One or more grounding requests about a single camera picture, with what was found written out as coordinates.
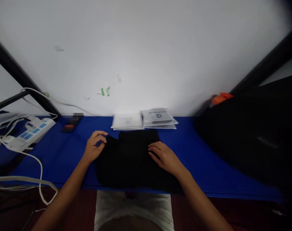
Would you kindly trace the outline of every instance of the dark floor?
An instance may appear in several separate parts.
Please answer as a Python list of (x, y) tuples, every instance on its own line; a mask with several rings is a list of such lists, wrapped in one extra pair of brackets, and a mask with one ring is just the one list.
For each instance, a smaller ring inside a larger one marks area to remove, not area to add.
[[(44, 187), (43, 192), (47, 201), (53, 196), (53, 190), (48, 187)], [(0, 209), (34, 201), (31, 204), (26, 204), (0, 214), (0, 230), (22, 230), (32, 210), (37, 206), (36, 201), (38, 199), (39, 193), (37, 188), (19, 194), (0, 192)], [(271, 212), (271, 209), (278, 209), (278, 205), (273, 202), (222, 198), (210, 198), (210, 200), (234, 230), (280, 230), (277, 216)], [(175, 231), (202, 230), (184, 196), (172, 195), (171, 202)], [(40, 201), (38, 209), (44, 207), (44, 204)], [(42, 212), (34, 213), (25, 230), (31, 230)], [(81, 189), (64, 220), (55, 230), (92, 231), (94, 230), (95, 212), (96, 190)]]

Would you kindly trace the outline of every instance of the hand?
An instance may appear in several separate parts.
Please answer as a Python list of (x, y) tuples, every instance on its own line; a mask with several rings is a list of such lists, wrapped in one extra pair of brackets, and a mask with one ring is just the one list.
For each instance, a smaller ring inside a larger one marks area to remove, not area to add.
[(88, 163), (91, 163), (98, 158), (100, 153), (106, 144), (106, 138), (102, 135), (107, 135), (104, 131), (95, 131), (87, 141), (84, 155), (82, 159), (86, 160)]
[(158, 159), (154, 154), (149, 152), (149, 155), (152, 157), (152, 159), (158, 164), (158, 166), (167, 172), (177, 176), (186, 169), (176, 154), (161, 141), (152, 143), (148, 147), (148, 151), (153, 151), (160, 158)]

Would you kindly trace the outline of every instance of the black bag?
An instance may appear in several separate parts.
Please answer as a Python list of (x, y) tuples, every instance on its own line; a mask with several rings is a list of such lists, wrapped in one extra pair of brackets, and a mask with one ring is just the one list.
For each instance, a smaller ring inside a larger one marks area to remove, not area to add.
[(292, 201), (292, 76), (208, 108), (195, 129), (226, 163)]

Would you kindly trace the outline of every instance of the person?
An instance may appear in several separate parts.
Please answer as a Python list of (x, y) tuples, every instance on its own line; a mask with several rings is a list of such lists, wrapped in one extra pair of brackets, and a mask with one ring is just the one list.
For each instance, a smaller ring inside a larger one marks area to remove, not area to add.
[[(46, 208), (32, 231), (47, 231), (56, 227), (76, 197), (88, 166), (102, 152), (107, 133), (95, 131), (87, 141), (85, 152), (58, 195)], [(149, 155), (164, 170), (179, 181), (185, 196), (206, 230), (233, 230), (195, 182), (176, 154), (164, 143), (149, 145)], [(168, 194), (139, 193), (127, 199), (123, 192), (97, 191), (95, 231), (152, 230), (173, 231), (171, 197)]]

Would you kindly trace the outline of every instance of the blue table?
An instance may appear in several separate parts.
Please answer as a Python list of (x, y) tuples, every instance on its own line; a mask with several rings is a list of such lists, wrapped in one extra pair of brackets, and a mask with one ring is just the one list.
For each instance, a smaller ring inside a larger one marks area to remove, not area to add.
[[(65, 119), (60, 118), (30, 152), (42, 162), (43, 179), (62, 187), (81, 159), (93, 131), (106, 131), (118, 138), (119, 131), (110, 128), (112, 120), (113, 117), (84, 117), (74, 132), (61, 133)], [(158, 130), (160, 139), (176, 153), (207, 196), (283, 201), (277, 188), (251, 179), (221, 160), (193, 129), (193, 117), (176, 117), (176, 120), (179, 122), (176, 130)], [(40, 166), (33, 158), (26, 157), (12, 175), (39, 178)], [(90, 165), (82, 187), (106, 189), (97, 181), (94, 163)], [(135, 191), (156, 192), (149, 189)]]

